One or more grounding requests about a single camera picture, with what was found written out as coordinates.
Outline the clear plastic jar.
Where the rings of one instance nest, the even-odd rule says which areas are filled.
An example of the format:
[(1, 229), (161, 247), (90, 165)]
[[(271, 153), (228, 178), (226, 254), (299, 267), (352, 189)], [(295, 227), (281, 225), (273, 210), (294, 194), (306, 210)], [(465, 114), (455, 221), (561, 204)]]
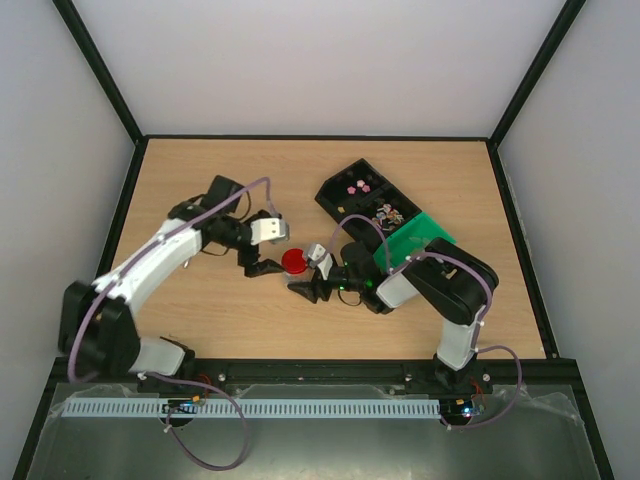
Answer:
[(308, 270), (305, 270), (304, 272), (298, 273), (298, 274), (290, 273), (287, 271), (283, 273), (283, 282), (286, 286), (289, 286), (292, 283), (306, 282), (308, 280), (309, 280)]

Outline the red jar lid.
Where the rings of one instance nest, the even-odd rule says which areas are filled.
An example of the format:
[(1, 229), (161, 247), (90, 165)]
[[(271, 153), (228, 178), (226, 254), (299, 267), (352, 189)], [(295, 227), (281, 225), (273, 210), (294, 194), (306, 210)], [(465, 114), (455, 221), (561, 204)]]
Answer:
[(308, 268), (304, 251), (300, 248), (291, 248), (285, 251), (281, 257), (281, 265), (284, 271), (290, 275), (300, 275)]

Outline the black bin with star candies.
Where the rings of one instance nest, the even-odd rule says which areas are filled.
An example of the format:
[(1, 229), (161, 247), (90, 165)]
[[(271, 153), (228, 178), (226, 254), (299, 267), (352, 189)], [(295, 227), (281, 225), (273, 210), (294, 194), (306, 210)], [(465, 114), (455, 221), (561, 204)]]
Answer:
[(316, 203), (336, 222), (361, 213), (391, 182), (366, 159), (349, 164), (329, 177), (315, 195)]

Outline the green bin with gummies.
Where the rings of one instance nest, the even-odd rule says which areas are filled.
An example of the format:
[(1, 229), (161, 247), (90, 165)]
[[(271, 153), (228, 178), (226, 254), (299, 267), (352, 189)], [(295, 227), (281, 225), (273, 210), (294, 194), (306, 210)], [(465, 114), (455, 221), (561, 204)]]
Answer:
[(385, 235), (389, 247), (390, 260), (387, 260), (383, 245), (374, 252), (374, 260), (383, 271), (387, 271), (387, 266), (398, 267), (405, 262), (407, 256), (423, 250), (436, 238), (456, 243), (456, 240), (425, 212), (420, 212), (411, 219), (400, 214), (384, 218), (379, 212), (373, 220)]

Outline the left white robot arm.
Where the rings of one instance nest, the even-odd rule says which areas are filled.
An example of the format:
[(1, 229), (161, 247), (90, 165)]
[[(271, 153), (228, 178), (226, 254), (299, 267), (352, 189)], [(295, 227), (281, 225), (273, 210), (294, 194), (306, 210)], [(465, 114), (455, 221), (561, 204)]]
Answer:
[(86, 382), (99, 374), (157, 373), (174, 376), (188, 349), (176, 340), (142, 337), (136, 315), (153, 292), (209, 244), (237, 253), (248, 278), (280, 273), (259, 247), (289, 238), (289, 226), (273, 204), (244, 218), (234, 213), (256, 185), (216, 176), (209, 190), (175, 205), (153, 236), (122, 264), (90, 283), (64, 292), (58, 338), (67, 354), (67, 376)]

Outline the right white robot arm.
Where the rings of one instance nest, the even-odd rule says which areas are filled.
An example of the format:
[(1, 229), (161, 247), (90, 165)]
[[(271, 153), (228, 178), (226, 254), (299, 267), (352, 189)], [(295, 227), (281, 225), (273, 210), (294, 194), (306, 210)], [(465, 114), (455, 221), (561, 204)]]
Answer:
[(434, 355), (438, 384), (455, 392), (470, 381), (479, 331), (499, 285), (491, 267), (440, 237), (389, 270), (361, 242), (346, 244), (340, 257), (336, 261), (322, 245), (311, 245), (301, 260), (312, 275), (289, 280), (287, 288), (313, 304), (332, 293), (355, 292), (360, 304), (381, 315), (423, 298), (443, 319)]

